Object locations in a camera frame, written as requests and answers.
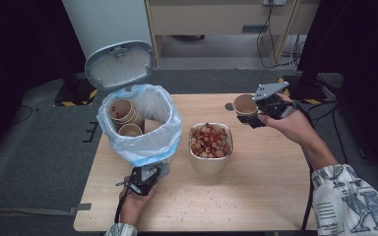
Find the brown paper cup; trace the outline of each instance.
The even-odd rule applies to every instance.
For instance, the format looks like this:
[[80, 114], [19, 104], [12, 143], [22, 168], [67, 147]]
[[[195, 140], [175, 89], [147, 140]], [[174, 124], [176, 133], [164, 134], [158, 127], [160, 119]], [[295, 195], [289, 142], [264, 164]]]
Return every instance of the brown paper cup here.
[[144, 119], [144, 134], [154, 131], [162, 125], [164, 125], [164, 123], [160, 121]]
[[132, 108], [132, 110], [130, 111], [130, 117], [128, 119], [122, 119], [122, 121], [119, 121], [119, 120], [115, 120], [116, 123], [120, 124], [120, 125], [125, 125], [125, 124], [129, 124], [129, 123], [132, 123], [133, 120], [136, 119], [136, 116], [137, 116], [137, 109], [135, 107]]
[[136, 124], [125, 124], [119, 129], [118, 134], [120, 136], [137, 137], [143, 135], [143, 132]]
[[136, 124], [141, 129], [143, 129], [144, 128], [144, 117], [142, 115], [140, 115], [140, 113], [138, 112], [137, 109], [135, 109], [134, 113], [135, 113], [135, 117], [132, 120], [130, 120], [129, 123]]
[[238, 96], [233, 102], [233, 107], [237, 116], [255, 116], [259, 111], [252, 94]]
[[118, 123], [124, 123], [132, 116], [133, 108], [133, 104], [128, 99], [118, 99], [109, 107], [109, 116]]

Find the plastic garbage bag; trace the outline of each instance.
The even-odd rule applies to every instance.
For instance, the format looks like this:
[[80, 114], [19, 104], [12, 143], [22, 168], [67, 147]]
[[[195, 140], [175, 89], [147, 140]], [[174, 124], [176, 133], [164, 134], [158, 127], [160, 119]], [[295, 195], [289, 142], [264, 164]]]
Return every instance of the plastic garbage bag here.
[[[164, 125], [138, 137], [118, 135], [108, 110], [119, 98], [129, 99], [145, 118], [158, 120]], [[117, 90], [103, 100], [96, 118], [102, 131], [108, 136], [110, 146], [133, 166], [165, 160], [169, 162], [182, 134], [180, 113], [170, 94], [160, 86], [133, 85], [131, 89]]]

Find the patterned sleeve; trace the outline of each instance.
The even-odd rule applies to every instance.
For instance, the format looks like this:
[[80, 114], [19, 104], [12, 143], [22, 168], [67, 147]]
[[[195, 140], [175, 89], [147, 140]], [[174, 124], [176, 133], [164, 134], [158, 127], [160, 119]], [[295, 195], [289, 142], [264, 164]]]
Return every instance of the patterned sleeve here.
[[318, 235], [378, 235], [378, 192], [351, 166], [316, 170], [312, 182]]
[[111, 226], [105, 236], [137, 236], [137, 229], [131, 224], [116, 223]]

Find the wooden cabinet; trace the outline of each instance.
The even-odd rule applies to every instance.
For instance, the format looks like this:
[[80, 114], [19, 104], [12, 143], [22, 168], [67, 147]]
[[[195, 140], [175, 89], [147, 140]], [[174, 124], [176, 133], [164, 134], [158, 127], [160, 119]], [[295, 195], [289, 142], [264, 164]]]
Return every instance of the wooden cabinet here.
[[257, 0], [146, 0], [152, 40], [157, 62], [160, 62], [162, 37], [165, 35], [220, 35], [252, 33], [245, 27], [268, 26], [263, 31], [265, 44], [271, 58], [280, 58], [284, 42], [289, 34], [307, 34], [318, 8], [318, 0], [287, 0], [286, 5], [265, 6]]

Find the trash can lid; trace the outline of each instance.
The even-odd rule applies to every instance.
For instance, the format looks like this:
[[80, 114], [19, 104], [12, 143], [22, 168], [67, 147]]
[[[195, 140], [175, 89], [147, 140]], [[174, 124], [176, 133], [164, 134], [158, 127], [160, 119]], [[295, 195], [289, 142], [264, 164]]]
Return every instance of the trash can lid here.
[[117, 89], [136, 84], [153, 70], [153, 48], [144, 41], [125, 41], [94, 52], [85, 63], [85, 73], [96, 89]]

